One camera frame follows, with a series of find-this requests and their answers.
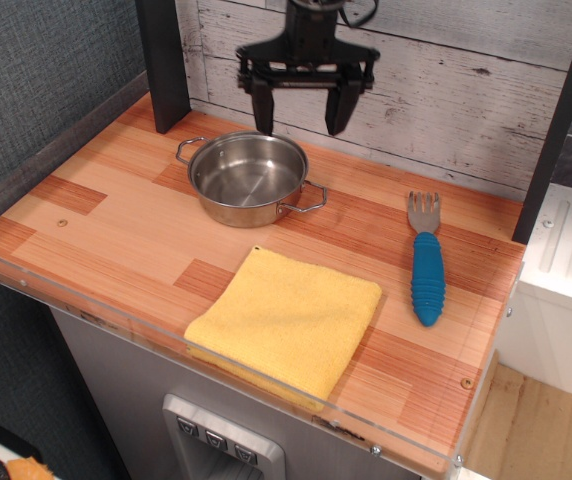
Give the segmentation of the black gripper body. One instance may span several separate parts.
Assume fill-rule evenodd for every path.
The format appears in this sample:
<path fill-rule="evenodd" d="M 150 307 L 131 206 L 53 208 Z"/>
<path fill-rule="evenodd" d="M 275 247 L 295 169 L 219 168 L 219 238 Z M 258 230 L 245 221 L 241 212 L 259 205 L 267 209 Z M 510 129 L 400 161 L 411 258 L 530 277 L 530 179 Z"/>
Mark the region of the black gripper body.
<path fill-rule="evenodd" d="M 236 50 L 238 85 L 247 93 L 256 87 L 325 89 L 337 95 L 360 95 L 374 83 L 380 52 L 336 36 L 339 21 L 357 28 L 377 11 L 374 2 L 360 20 L 350 22 L 343 1 L 289 1 L 284 30 L 272 39 Z"/>

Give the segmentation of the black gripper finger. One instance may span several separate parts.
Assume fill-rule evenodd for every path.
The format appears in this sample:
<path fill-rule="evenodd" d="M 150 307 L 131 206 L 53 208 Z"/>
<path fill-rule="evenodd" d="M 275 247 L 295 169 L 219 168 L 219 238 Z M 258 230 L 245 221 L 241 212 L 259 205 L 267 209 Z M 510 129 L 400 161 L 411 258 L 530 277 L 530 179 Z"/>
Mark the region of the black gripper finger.
<path fill-rule="evenodd" d="M 263 134 L 272 134 L 274 119 L 273 86 L 264 78 L 252 76 L 250 96 L 256 129 Z"/>
<path fill-rule="evenodd" d="M 339 135 L 346 129 L 361 94 L 360 76 L 343 78 L 337 86 L 329 90 L 325 122 L 331 136 Z"/>

